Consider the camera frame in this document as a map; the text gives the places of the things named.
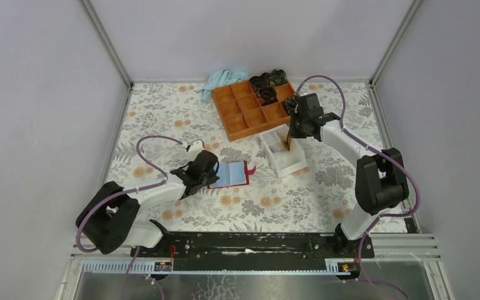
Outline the brown credit card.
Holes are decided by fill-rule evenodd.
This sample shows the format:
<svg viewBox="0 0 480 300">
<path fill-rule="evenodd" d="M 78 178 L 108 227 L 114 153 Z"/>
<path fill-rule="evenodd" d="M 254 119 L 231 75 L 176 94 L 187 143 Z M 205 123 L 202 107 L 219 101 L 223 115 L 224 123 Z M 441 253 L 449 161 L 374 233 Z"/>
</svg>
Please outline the brown credit card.
<svg viewBox="0 0 480 300">
<path fill-rule="evenodd" d="M 281 140 L 283 149 L 285 151 L 289 151 L 290 148 L 291 148 L 291 137 L 290 137 L 289 132 L 285 135 L 279 134 L 279 138 Z"/>
</svg>

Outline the red leather card holder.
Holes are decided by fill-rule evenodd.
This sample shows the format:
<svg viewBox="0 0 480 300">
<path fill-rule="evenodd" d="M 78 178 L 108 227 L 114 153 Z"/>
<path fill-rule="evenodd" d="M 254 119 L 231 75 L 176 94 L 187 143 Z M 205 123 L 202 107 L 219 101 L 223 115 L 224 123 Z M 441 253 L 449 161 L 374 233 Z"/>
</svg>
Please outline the red leather card holder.
<svg viewBox="0 0 480 300">
<path fill-rule="evenodd" d="M 230 188 L 248 185 L 257 168 L 249 169 L 247 161 L 218 162 L 214 168 L 218 180 L 207 187 L 209 189 Z"/>
</svg>

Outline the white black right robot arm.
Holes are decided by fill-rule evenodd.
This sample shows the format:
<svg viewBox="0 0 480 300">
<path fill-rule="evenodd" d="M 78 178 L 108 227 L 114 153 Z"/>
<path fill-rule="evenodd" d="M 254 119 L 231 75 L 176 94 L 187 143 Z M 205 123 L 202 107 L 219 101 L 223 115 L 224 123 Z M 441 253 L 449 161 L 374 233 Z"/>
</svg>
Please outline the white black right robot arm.
<svg viewBox="0 0 480 300">
<path fill-rule="evenodd" d="M 395 149 L 378 151 L 348 131 L 341 118 L 325 113 L 314 93 L 293 96 L 284 101 L 290 116 L 289 136 L 314 138 L 334 148 L 356 169 L 355 197 L 351 214 L 336 226 L 333 248 L 348 258 L 358 250 L 358 239 L 381 214 L 395 208 L 409 196 L 403 158 Z"/>
</svg>

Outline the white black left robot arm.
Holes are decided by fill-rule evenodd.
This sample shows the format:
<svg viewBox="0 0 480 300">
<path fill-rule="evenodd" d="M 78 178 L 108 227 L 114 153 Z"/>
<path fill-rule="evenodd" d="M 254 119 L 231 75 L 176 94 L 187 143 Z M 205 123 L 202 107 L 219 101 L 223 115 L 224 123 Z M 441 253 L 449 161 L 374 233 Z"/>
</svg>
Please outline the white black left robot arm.
<svg viewBox="0 0 480 300">
<path fill-rule="evenodd" d="M 154 221 L 137 221 L 146 207 L 178 201 L 218 180 L 218 157 L 202 150 L 185 166 L 150 185 L 123 189 L 114 181 L 102 185 L 76 219 L 76 246 L 84 253 L 109 254 L 122 245 L 142 246 L 155 257 L 169 248 L 165 230 Z"/>
</svg>

